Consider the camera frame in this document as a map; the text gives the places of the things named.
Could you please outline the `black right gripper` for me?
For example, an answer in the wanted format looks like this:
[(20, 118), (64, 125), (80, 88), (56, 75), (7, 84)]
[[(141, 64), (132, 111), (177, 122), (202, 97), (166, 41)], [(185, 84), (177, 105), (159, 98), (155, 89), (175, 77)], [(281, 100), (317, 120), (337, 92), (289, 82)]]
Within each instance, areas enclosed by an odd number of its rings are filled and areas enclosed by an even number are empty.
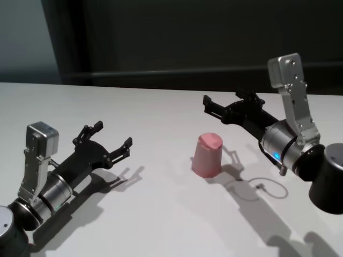
[(204, 95), (204, 112), (222, 120), (222, 123), (226, 125), (235, 124), (244, 128), (258, 141), (261, 141), (266, 128), (279, 120), (263, 109), (265, 101), (254, 91), (238, 90), (235, 94), (241, 101), (234, 102), (227, 107), (213, 102), (208, 95)]

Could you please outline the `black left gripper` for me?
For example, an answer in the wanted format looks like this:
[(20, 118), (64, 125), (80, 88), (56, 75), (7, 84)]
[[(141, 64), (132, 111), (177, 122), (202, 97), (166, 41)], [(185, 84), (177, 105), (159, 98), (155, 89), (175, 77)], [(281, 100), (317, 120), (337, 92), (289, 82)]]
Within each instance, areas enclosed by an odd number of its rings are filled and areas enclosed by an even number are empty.
[(123, 145), (109, 153), (102, 145), (89, 139), (103, 129), (103, 122), (98, 121), (93, 126), (85, 125), (72, 143), (76, 146), (74, 153), (55, 168), (55, 174), (74, 189), (93, 170), (110, 169), (114, 164), (130, 156), (133, 139), (127, 138)]

